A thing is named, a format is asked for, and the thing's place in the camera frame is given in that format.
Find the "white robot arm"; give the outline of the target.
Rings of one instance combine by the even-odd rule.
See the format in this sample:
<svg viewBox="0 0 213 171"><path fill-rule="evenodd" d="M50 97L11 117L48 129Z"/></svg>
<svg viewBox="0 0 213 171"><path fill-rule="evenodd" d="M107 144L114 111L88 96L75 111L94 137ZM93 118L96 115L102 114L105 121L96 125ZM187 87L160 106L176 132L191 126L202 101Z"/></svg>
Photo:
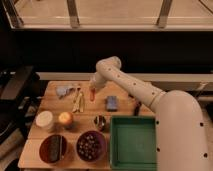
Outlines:
<svg viewBox="0 0 213 171"><path fill-rule="evenodd" d="M99 60L90 79L98 92L113 81L156 114L157 171L211 171L203 113L182 90L164 90L121 71L117 56Z"/></svg>

